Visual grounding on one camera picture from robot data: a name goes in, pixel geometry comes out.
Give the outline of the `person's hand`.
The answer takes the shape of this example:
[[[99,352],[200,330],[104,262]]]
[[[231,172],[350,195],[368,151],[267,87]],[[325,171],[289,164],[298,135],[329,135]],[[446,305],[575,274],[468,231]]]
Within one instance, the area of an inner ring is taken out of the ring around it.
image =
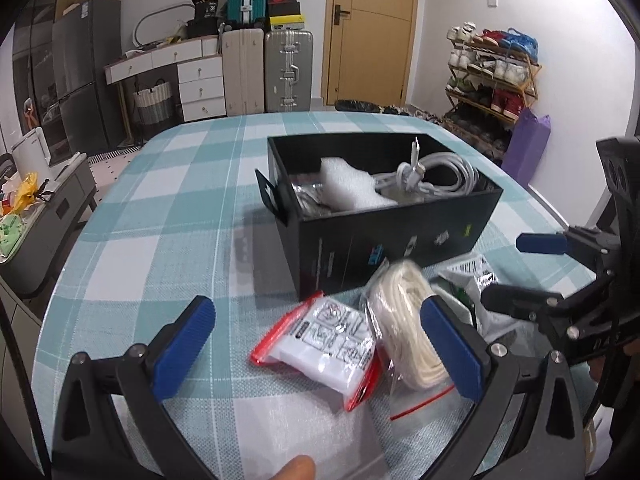
[[[308,455],[297,455],[289,460],[271,480],[314,480],[316,463]]]

